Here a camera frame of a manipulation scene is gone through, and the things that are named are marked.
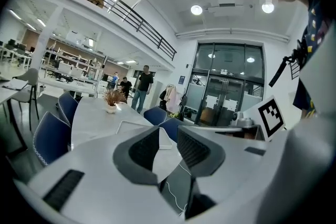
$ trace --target chair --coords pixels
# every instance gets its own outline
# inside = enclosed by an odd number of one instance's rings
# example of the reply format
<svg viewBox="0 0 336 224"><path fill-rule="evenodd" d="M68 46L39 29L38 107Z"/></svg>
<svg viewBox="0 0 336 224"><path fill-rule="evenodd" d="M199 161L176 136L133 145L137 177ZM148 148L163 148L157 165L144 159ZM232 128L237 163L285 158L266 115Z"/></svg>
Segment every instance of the chair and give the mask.
<svg viewBox="0 0 336 224"><path fill-rule="evenodd" d="M163 109L160 109L158 106L148 109L143 113L143 116L146 120L148 120L153 125L159 125L164 122L167 117L167 112Z"/></svg>
<svg viewBox="0 0 336 224"><path fill-rule="evenodd" d="M77 101L69 92L65 92L58 98L58 106L59 118L71 127L78 106Z"/></svg>
<svg viewBox="0 0 336 224"><path fill-rule="evenodd" d="M71 128L59 118L46 112L38 125L33 149L43 165L49 165L68 152L71 143Z"/></svg>
<svg viewBox="0 0 336 224"><path fill-rule="evenodd" d="M171 118L159 124L159 127L164 128L169 138L177 143L177 128L179 125L187 125L187 124L176 118Z"/></svg>
<svg viewBox="0 0 336 224"><path fill-rule="evenodd" d="M31 121L31 107L32 107L32 100L35 101L35 109L37 119L39 120L38 110L37 110L37 99L36 99L36 90L37 90L37 83L38 83L38 70L35 68L30 68L26 73L21 76L15 77L16 79L21 79L24 81L28 81L28 84L31 85L30 92L28 89L23 89L22 91L18 92L12 99L19 102L20 111L22 113L21 103L29 103L29 129L32 130L32 121Z"/></svg>

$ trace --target blue chair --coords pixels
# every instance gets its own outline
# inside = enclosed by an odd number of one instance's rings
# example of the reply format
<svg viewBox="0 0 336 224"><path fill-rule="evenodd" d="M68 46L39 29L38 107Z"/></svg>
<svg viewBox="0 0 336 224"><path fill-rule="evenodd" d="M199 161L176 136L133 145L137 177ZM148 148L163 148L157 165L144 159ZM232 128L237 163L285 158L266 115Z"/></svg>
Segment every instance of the blue chair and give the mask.
<svg viewBox="0 0 336 224"><path fill-rule="evenodd" d="M167 117L167 112L163 109L160 109L158 106L148 109L143 113L143 116L146 120L148 120L153 125L159 125L164 122Z"/></svg>
<svg viewBox="0 0 336 224"><path fill-rule="evenodd" d="M47 112L37 126L33 149L43 165L49 165L68 152L71 128L59 118Z"/></svg>
<svg viewBox="0 0 336 224"><path fill-rule="evenodd" d="M177 128L179 125L187 125L187 124L176 118L171 118L159 124L159 127L164 128L169 138L177 143Z"/></svg>
<svg viewBox="0 0 336 224"><path fill-rule="evenodd" d="M77 101L71 96L69 92L63 93L58 98L59 118L70 127L72 126L77 106Z"/></svg>

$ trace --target door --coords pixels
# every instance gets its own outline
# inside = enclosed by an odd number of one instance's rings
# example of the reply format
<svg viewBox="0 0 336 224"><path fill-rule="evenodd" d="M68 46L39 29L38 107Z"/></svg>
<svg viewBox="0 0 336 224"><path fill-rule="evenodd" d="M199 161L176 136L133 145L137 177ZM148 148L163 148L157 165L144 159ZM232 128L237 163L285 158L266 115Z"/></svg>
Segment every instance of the door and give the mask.
<svg viewBox="0 0 336 224"><path fill-rule="evenodd" d="M228 126L238 110L243 82L210 76L196 124L200 126Z"/></svg>

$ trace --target vase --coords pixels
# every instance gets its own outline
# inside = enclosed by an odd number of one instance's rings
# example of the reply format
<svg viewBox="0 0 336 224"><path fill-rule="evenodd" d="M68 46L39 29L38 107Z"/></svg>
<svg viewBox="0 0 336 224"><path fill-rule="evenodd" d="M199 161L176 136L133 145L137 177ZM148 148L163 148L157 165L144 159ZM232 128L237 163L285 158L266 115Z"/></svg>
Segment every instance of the vase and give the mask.
<svg viewBox="0 0 336 224"><path fill-rule="evenodd" d="M117 107L115 105L106 105L106 112L109 113L109 114L113 114L115 113Z"/></svg>

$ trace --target column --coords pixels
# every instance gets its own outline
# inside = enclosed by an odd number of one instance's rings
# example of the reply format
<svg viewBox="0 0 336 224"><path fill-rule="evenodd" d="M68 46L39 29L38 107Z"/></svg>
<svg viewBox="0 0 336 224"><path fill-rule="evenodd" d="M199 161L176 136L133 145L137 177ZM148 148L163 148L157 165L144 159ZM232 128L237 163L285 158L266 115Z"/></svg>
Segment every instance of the column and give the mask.
<svg viewBox="0 0 336 224"><path fill-rule="evenodd" d="M60 15L62 14L63 7L58 6L53 14L51 15L49 21L46 23L46 27L43 28L43 31L41 32L37 44L35 47L35 51L32 56L32 63L30 65L31 68L36 68L37 70L40 68L41 60L44 56L44 52L47 48L47 44L49 41L49 38L51 37L54 29L57 26L58 19Z"/></svg>

